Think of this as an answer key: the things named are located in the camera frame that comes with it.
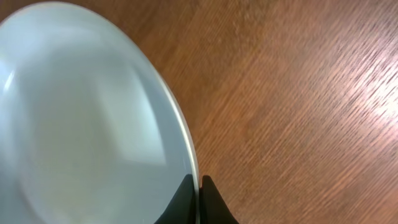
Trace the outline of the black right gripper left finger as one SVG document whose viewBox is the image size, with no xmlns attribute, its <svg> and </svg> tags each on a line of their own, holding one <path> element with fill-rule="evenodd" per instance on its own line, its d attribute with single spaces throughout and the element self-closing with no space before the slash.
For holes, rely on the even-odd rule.
<svg viewBox="0 0 398 224">
<path fill-rule="evenodd" d="M 187 174 L 155 224 L 196 224 L 196 218 L 193 176 Z"/>
</svg>

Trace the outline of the light blue plate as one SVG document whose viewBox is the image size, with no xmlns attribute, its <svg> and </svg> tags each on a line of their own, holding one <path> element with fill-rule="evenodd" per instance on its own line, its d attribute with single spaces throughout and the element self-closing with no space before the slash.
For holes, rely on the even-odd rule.
<svg viewBox="0 0 398 224">
<path fill-rule="evenodd" d="M 122 30 L 65 2 L 1 22 L 2 223 L 155 223 L 198 190 L 178 103 Z"/>
</svg>

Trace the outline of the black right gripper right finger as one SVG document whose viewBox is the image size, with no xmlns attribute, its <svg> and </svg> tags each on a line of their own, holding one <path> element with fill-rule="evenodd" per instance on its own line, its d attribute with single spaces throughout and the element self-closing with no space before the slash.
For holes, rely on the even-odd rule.
<svg viewBox="0 0 398 224">
<path fill-rule="evenodd" d="M 239 224 L 209 175 L 202 178 L 199 201 L 201 224 Z"/>
</svg>

